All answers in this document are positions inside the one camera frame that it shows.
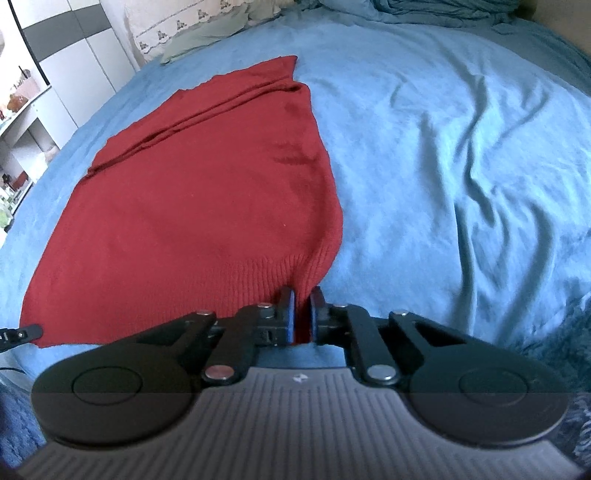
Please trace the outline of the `white shelf unit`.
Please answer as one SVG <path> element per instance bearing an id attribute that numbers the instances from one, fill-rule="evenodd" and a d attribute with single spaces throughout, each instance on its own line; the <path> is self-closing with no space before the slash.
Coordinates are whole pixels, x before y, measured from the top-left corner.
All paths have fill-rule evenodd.
<path id="1" fill-rule="evenodd" d="M 1 109 L 1 232 L 7 233 L 59 147 L 43 126 L 39 101 L 49 92 L 27 70 Z"/>

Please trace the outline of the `sage green pillow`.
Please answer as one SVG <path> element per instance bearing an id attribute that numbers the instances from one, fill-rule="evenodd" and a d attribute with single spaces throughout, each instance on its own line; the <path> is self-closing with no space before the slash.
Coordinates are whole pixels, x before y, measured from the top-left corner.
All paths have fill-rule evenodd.
<path id="1" fill-rule="evenodd" d="M 199 22 L 176 34 L 164 48 L 160 64 L 166 65 L 188 53 L 211 46 L 250 27 L 273 20 L 285 6 L 280 1 L 246 1 L 220 12 L 211 20 Z"/>

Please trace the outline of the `beige embroidered headboard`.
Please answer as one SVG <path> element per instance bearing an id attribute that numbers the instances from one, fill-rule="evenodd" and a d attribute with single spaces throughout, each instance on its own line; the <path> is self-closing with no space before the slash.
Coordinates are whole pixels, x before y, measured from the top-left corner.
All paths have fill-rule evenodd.
<path id="1" fill-rule="evenodd" d="M 134 67 L 161 55 L 178 33 L 246 10 L 256 25 L 296 5 L 294 1 L 101 1 Z"/>

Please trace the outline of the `red knit sweater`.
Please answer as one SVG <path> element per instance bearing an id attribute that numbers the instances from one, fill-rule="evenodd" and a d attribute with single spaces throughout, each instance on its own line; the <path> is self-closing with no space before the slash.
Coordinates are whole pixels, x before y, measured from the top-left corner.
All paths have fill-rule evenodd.
<path id="1" fill-rule="evenodd" d="M 48 240 L 20 323 L 106 344 L 186 314 L 304 304 L 342 243 L 331 160 L 280 56 L 180 90 L 109 138 Z"/>

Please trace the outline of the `folded teal duvet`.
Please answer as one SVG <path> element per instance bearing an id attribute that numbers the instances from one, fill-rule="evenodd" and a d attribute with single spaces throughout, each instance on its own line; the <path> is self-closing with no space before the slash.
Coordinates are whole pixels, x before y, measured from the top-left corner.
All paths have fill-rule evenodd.
<path id="1" fill-rule="evenodd" d="M 297 1 L 304 8 L 325 7 L 390 24 L 429 24 L 450 28 L 491 26 L 515 18 L 530 20 L 538 1 Z"/>

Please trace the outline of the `blue bed sheet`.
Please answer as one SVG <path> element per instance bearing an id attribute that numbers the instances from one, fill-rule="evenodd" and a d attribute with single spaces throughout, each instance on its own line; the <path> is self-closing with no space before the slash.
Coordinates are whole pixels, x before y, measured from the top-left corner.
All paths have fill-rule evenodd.
<path id="1" fill-rule="evenodd" d="M 1 250 L 13 326 L 76 181 L 173 92 L 283 54 L 311 87 L 344 240 L 331 300 L 403 307 L 572 367 L 590 330 L 590 63 L 533 24 L 465 31 L 317 9 L 150 63 L 75 134 Z"/>

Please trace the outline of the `white and grey wardrobe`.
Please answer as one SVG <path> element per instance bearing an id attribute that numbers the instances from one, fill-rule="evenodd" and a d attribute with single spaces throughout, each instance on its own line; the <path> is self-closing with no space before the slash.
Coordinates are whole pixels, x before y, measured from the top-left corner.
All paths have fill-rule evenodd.
<path id="1" fill-rule="evenodd" d="M 137 71 L 121 1 L 3 1 L 1 23 L 80 127 Z"/>

